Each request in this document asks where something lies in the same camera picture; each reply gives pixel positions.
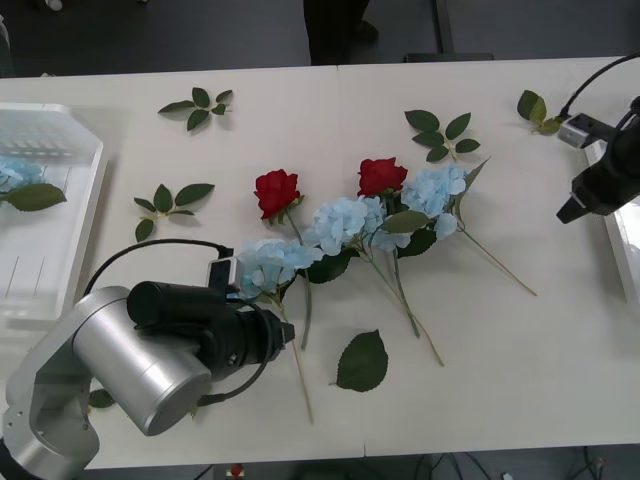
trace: flower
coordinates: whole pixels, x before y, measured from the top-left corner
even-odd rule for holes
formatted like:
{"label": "flower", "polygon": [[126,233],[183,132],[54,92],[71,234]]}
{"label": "flower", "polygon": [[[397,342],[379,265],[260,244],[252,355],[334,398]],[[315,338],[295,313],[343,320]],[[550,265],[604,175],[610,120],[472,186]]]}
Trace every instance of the flower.
{"label": "flower", "polygon": [[293,278],[296,270],[309,268],[324,253],[319,248],[300,245],[293,240],[266,239],[247,245],[238,255],[242,265],[241,294],[255,298],[261,293],[274,293],[278,285]]}
{"label": "flower", "polygon": [[396,159],[363,160],[360,164],[360,191],[358,195],[379,195],[387,189],[402,189],[407,169],[396,167]]}
{"label": "flower", "polygon": [[275,170],[256,179],[255,196],[262,210],[262,220],[277,215],[291,202],[300,197],[298,175],[287,175],[284,170]]}
{"label": "flower", "polygon": [[362,198],[343,197],[324,204],[313,214],[313,222],[304,232],[304,241],[309,245],[320,245],[327,255],[338,255],[342,246],[360,233],[367,213]]}
{"label": "flower", "polygon": [[396,248],[404,248],[411,241],[411,234],[408,233],[387,233],[376,229],[384,223],[387,216],[387,209],[380,201],[379,197],[364,198],[367,206],[367,216],[364,219],[364,231],[373,235],[372,247],[377,247],[383,252],[393,252]]}
{"label": "flower", "polygon": [[0,193],[42,183],[42,170],[27,160],[0,156]]}
{"label": "flower", "polygon": [[436,238],[442,240],[458,228],[458,219],[450,213],[441,213],[436,222]]}
{"label": "flower", "polygon": [[440,170],[420,170],[414,182],[407,182],[401,200],[411,210],[422,212],[430,218],[437,217],[451,200],[452,195],[466,188],[466,172],[457,165]]}

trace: light blue hydrangea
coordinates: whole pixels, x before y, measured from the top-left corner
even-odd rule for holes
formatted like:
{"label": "light blue hydrangea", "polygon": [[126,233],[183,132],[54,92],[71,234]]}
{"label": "light blue hydrangea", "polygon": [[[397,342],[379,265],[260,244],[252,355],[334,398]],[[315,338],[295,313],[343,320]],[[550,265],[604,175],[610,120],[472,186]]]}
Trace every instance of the light blue hydrangea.
{"label": "light blue hydrangea", "polygon": [[242,291],[246,298],[255,298],[260,293],[274,293],[278,285],[293,278],[296,270],[309,268],[322,259],[319,248],[300,245],[297,240],[261,240],[247,245],[238,255],[242,264]]}
{"label": "light blue hydrangea", "polygon": [[37,165],[21,158],[0,155],[0,193],[43,181],[42,170]]}
{"label": "light blue hydrangea", "polygon": [[450,213],[441,213],[436,222],[436,238],[442,240],[458,228],[458,219]]}
{"label": "light blue hydrangea", "polygon": [[401,200],[409,209],[427,217],[440,215],[452,195],[462,193],[466,187],[466,172],[454,164],[440,170],[420,170],[414,182],[406,182]]}
{"label": "light blue hydrangea", "polygon": [[[379,197],[363,199],[367,206],[367,216],[364,220],[364,232],[372,234],[382,225],[387,216],[387,209]],[[393,252],[395,248],[404,248],[409,245],[411,235],[407,233],[387,233],[378,230],[373,236],[371,246],[379,248],[384,252]]]}
{"label": "light blue hydrangea", "polygon": [[360,233],[367,212],[362,197],[358,200],[343,197],[327,203],[313,214],[313,222],[303,235],[304,242],[320,245],[327,255],[338,255],[342,246]]}

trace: white plastic tray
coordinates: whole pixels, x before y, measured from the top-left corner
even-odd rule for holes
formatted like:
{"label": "white plastic tray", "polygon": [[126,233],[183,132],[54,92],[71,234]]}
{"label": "white plastic tray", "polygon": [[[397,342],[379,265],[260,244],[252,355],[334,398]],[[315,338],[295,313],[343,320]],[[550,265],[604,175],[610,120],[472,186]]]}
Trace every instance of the white plastic tray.
{"label": "white plastic tray", "polygon": [[0,319],[55,320],[71,306],[106,167],[102,149],[67,107],[0,103],[0,155],[41,165],[67,197],[33,213],[0,205]]}
{"label": "white plastic tray", "polygon": [[[596,142],[585,149],[589,165],[598,162],[607,148]],[[604,217],[607,232],[618,264],[627,303],[640,316],[640,197]]]}

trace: black pants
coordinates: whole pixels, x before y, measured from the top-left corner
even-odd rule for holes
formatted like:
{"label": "black pants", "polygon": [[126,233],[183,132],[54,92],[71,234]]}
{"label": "black pants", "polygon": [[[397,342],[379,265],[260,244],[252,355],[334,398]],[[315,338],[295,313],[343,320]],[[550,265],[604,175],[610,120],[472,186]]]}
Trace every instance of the black pants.
{"label": "black pants", "polygon": [[304,0],[311,65],[349,63],[349,43],[369,0]]}

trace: black cable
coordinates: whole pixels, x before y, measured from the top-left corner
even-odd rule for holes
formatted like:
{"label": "black cable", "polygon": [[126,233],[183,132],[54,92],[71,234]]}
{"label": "black cable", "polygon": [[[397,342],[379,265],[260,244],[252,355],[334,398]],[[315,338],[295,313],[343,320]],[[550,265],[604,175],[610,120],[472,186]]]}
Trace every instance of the black cable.
{"label": "black cable", "polygon": [[587,81],[584,82],[580,86],[580,88],[578,88],[578,90],[575,91],[575,93],[573,95],[571,95],[571,98],[565,104],[565,106],[562,107],[562,110],[560,110],[560,115],[558,115],[558,116],[560,118],[562,118],[563,120],[566,120],[567,118],[569,118],[571,116],[571,115],[569,115],[569,109],[571,108],[571,105],[573,104],[575,99],[578,98],[578,95],[580,95],[585,88],[587,88],[589,85],[591,85],[591,82],[593,82],[596,78],[598,78],[603,73],[606,73],[609,70],[611,70],[613,67],[618,66],[621,63],[628,62],[629,60],[633,60],[634,58],[638,58],[638,57],[640,57],[640,52],[632,53],[630,55],[627,55],[626,57],[622,57],[622,58],[619,58],[618,60],[615,60],[614,62],[611,62],[609,65],[606,65],[606,66],[602,67],[596,73],[591,75],[587,79]]}
{"label": "black cable", "polygon": [[478,461],[478,459],[476,457],[471,455],[469,452],[465,452],[464,454],[467,457],[469,457],[473,463],[476,464],[476,467],[478,467],[478,469],[482,472],[482,474],[484,475],[484,478],[486,478],[487,480],[491,480],[491,476],[487,473],[487,471],[484,469],[484,467],[482,466],[482,464]]}
{"label": "black cable", "polygon": [[209,470],[211,470],[212,468],[213,468],[213,465],[209,465],[207,468],[205,468],[205,469],[204,469],[204,471],[202,471],[202,472],[200,473],[200,475],[198,475],[198,476],[197,476],[196,478],[194,478],[193,480],[200,480],[200,479],[201,479],[202,477],[204,477],[204,476],[207,474],[207,472],[208,472]]}
{"label": "black cable", "polygon": [[232,390],[232,391],[230,391],[228,393],[217,393],[215,395],[203,395],[202,397],[200,397],[200,400],[198,400],[198,406],[199,407],[206,407],[206,406],[212,405],[214,403],[224,402],[225,400],[228,400],[228,399],[233,398],[233,397],[235,397],[237,395],[240,395],[247,388],[249,388],[251,385],[253,385],[256,382],[256,380],[258,380],[260,375],[262,375],[262,372],[264,372],[264,369],[267,367],[267,364],[269,363],[269,359],[271,358],[273,332],[271,331],[271,322],[269,321],[269,319],[267,318],[266,314],[264,313],[264,310],[262,310],[255,303],[249,302],[249,301],[244,300],[242,298],[229,299],[228,302],[229,303],[241,303],[241,304],[253,309],[253,311],[255,311],[258,314],[258,316],[264,322],[265,328],[267,329],[267,348],[265,349],[264,358],[262,359],[262,362],[260,363],[260,366],[255,371],[255,373],[251,376],[251,378],[249,378],[249,380],[244,382],[242,385],[240,385],[235,390]]}
{"label": "black cable", "polygon": [[135,245],[131,245],[130,247],[127,247],[111,255],[111,257],[109,257],[107,261],[105,261],[102,265],[100,265],[98,270],[96,270],[96,273],[94,273],[91,279],[89,280],[89,283],[87,283],[87,288],[85,288],[84,290],[84,296],[87,296],[91,293],[91,290],[93,290],[93,287],[96,284],[98,277],[100,277],[100,275],[102,275],[104,271],[119,258],[124,257],[127,253],[133,252],[134,250],[139,250],[145,247],[151,247],[152,245],[162,245],[167,243],[182,244],[182,245],[200,245],[202,247],[215,248],[218,251],[218,258],[226,258],[233,255],[233,249],[225,247],[224,245],[218,245],[217,243],[212,243],[212,242],[205,242],[203,240],[189,240],[187,238],[163,238],[161,240],[149,240],[148,242],[136,243]]}

